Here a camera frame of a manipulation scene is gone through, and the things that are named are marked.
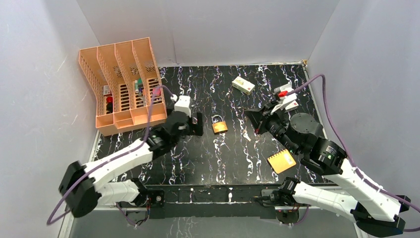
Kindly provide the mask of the silver key bunch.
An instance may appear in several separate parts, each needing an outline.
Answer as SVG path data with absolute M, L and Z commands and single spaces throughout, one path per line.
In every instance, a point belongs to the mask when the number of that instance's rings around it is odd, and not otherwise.
M 252 141 L 252 139 L 249 137 L 249 135 L 248 135 L 248 133 L 247 133 L 247 131 L 246 131 L 246 130 L 243 130 L 243 131 L 242 131 L 242 135 L 243 135 L 243 137 L 244 137 L 246 140 L 248 140 L 248 141 Z

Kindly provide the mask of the brass padlock long shackle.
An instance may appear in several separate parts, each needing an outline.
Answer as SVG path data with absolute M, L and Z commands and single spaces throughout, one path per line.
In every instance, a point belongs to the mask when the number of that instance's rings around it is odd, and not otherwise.
M 203 136 L 203 133 L 204 133 L 203 127 L 197 127 L 196 128 L 196 135 L 197 136 Z

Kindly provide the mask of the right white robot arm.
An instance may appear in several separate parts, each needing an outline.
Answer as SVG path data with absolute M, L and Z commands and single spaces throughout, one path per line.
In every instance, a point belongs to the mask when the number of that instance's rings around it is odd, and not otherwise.
M 268 103 L 260 109 L 246 110 L 245 115 L 256 134 L 269 132 L 284 146 L 281 155 L 287 159 L 292 154 L 301 155 L 302 165 L 345 191 L 334 193 L 287 177 L 278 191 L 263 195 L 261 202 L 312 205 L 345 217 L 365 233 L 379 238 L 404 233 L 406 223 L 399 215 L 408 210 L 409 198 L 391 197 L 368 182 L 367 176 L 351 165 L 346 151 L 325 138 L 322 124 L 310 114 L 289 116 L 275 111 L 274 103 Z

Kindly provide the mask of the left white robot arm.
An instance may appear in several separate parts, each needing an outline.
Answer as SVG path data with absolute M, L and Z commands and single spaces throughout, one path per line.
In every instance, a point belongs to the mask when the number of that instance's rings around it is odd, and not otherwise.
M 75 218 L 83 217 L 99 205 L 126 202 L 144 206 L 153 196 L 138 179 L 113 182 L 119 175 L 169 153 L 186 136 L 203 135 L 203 114 L 195 117 L 172 111 L 165 123 L 148 127 L 143 138 L 100 160 L 70 164 L 59 192 Z

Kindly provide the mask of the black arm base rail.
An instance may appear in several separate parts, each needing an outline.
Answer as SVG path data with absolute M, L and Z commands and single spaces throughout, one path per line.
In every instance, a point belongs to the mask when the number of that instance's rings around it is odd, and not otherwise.
M 143 185 L 138 179 L 83 185 L 69 190 L 66 203 L 74 217 L 86 216 L 102 206 L 134 213 L 146 210 L 147 219 L 173 217 L 261 217 L 318 207 L 351 221 L 356 200 L 289 178 L 283 185 Z

